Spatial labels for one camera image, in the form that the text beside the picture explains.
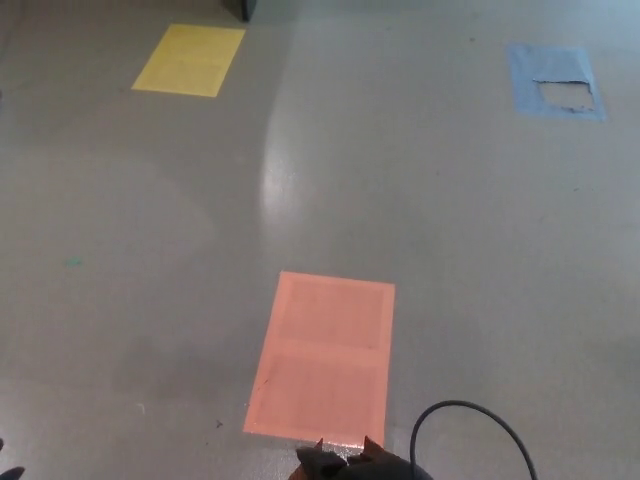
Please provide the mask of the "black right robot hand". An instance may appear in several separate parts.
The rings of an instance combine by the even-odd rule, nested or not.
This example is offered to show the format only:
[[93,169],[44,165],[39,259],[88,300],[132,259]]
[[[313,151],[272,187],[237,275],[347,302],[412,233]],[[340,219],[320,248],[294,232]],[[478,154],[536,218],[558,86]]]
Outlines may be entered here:
[[297,458],[308,479],[339,480],[432,480],[433,477],[419,466],[392,455],[390,459],[345,460],[335,452],[324,452],[311,447],[296,450]]

